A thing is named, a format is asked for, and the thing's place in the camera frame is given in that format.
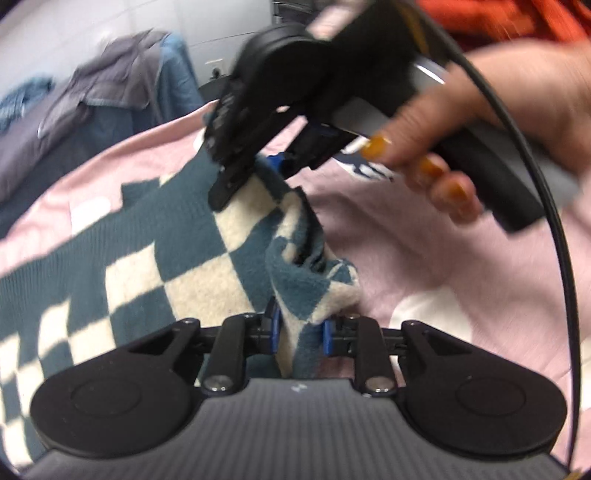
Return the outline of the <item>person's right hand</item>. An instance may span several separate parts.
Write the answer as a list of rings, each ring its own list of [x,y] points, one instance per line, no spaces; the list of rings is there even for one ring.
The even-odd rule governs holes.
[[[468,58],[523,133],[566,170],[589,176],[589,41],[519,40],[473,51]],[[429,149],[476,121],[500,123],[466,73],[452,65],[442,85],[415,96],[370,138],[363,155],[401,173],[411,190],[427,196],[454,223],[470,224],[484,211],[475,186]]]

